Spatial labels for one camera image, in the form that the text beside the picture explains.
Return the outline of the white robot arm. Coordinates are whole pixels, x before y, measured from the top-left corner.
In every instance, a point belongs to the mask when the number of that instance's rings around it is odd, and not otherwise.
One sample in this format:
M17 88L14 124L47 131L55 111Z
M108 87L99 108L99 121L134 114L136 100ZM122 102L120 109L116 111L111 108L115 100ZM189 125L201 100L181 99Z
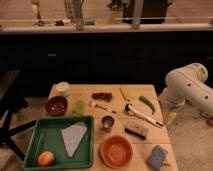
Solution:
M167 73L166 87L159 96L165 111L181 108L185 101L213 116L213 88L205 84L208 70L200 63L188 64Z

